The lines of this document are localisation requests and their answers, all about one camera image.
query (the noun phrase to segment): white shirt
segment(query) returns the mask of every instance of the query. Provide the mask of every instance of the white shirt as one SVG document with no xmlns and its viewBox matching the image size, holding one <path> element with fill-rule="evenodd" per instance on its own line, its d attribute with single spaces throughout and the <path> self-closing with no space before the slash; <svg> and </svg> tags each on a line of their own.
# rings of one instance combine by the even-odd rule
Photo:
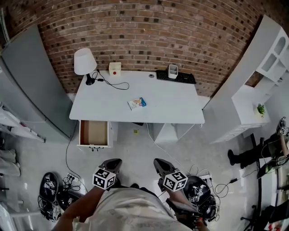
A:
<svg viewBox="0 0 289 231">
<path fill-rule="evenodd" d="M 134 188 L 105 192 L 93 214 L 74 231 L 191 231 L 178 222 L 155 196 Z"/>
</svg>

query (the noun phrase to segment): open drawer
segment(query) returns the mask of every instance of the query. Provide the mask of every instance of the open drawer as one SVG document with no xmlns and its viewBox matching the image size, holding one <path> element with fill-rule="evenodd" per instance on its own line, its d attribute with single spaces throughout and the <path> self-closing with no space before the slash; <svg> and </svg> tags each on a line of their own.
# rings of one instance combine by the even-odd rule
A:
<svg viewBox="0 0 289 231">
<path fill-rule="evenodd" d="M 113 146 L 113 130 L 111 122 L 81 120 L 79 123 L 80 147 L 92 150 L 111 148 Z"/>
</svg>

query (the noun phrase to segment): lamp base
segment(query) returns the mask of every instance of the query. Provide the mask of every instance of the lamp base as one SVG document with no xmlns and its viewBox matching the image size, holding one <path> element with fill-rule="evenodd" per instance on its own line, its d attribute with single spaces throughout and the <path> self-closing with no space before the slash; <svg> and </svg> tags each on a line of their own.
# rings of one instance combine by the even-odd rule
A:
<svg viewBox="0 0 289 231">
<path fill-rule="evenodd" d="M 87 80 L 86 80 L 86 85 L 92 85 L 92 84 L 94 84 L 94 82 L 95 82 L 95 79 L 93 79 L 93 78 L 91 78 L 90 77 L 90 74 L 87 74 L 86 75 L 86 78 L 87 78 Z"/>
</svg>

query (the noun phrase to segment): white table lamp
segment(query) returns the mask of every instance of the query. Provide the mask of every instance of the white table lamp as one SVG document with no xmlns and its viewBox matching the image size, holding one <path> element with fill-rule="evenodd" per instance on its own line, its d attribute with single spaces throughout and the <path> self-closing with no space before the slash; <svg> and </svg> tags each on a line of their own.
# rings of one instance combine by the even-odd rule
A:
<svg viewBox="0 0 289 231">
<path fill-rule="evenodd" d="M 74 72 L 78 75 L 86 75 L 86 85 L 92 85 L 95 82 L 89 73 L 93 72 L 97 67 L 97 63 L 89 48 L 83 48 L 74 54 Z"/>
</svg>

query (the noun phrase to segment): black keyboard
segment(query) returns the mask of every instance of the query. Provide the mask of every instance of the black keyboard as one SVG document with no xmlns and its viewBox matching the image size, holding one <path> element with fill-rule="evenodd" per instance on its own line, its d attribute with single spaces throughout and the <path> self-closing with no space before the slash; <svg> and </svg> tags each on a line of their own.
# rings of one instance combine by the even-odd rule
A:
<svg viewBox="0 0 289 231">
<path fill-rule="evenodd" d="M 157 73 L 157 79 L 160 79 L 160 80 L 166 80 L 166 81 L 172 81 L 172 82 L 178 82 L 178 83 L 196 84 L 196 80 L 193 74 L 179 72 L 175 79 L 171 79 L 168 77 L 167 70 L 157 70 L 156 73 Z"/>
</svg>

